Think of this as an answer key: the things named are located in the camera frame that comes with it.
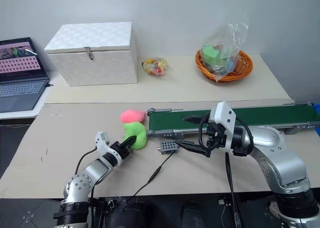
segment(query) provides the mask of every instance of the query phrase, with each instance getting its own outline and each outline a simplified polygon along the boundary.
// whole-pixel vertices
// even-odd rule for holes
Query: laptop
[[[0,112],[32,110],[48,83],[31,38],[0,41]]]

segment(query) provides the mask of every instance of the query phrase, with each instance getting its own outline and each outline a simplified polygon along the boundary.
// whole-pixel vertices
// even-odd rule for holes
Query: green conveyor belt
[[[297,124],[320,121],[320,115],[311,105],[255,107],[233,109],[238,118],[247,125]],[[190,115],[204,115],[209,110],[154,112],[149,116],[149,130],[172,130],[198,128],[197,124],[185,122]]]

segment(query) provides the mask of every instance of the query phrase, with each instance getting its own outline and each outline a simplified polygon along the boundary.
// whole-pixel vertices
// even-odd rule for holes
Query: orange woven basket
[[[195,62],[198,68],[201,70],[201,72],[211,80],[216,81],[215,77],[218,78],[217,75],[214,75],[210,73],[204,66],[204,63],[201,58],[200,51],[198,51],[195,55]],[[253,68],[253,63],[251,58],[243,51],[239,52],[238,55],[238,61],[236,63],[235,69],[229,73],[228,75],[221,78],[218,82],[225,83],[225,82],[231,82],[234,80],[242,79],[243,77],[247,76],[249,73],[251,73]]]

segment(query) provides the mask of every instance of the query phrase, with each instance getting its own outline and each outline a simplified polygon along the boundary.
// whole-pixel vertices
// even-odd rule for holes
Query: conveyor belt
[[[286,134],[299,130],[320,127],[320,115],[312,105],[287,105],[274,107],[253,107],[233,109],[237,117],[249,126],[268,125],[285,129]],[[172,111],[149,109],[149,137],[179,136],[196,133],[198,125],[184,121],[190,115],[204,115],[209,110]]]

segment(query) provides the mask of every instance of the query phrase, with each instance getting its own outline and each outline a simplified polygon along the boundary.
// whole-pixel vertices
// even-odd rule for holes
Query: white wall
[[[320,102],[319,0],[0,0],[0,10],[0,39],[30,36],[48,69],[42,50],[62,24],[133,21],[141,54],[189,55],[245,10],[243,50],[261,53],[292,98]]]

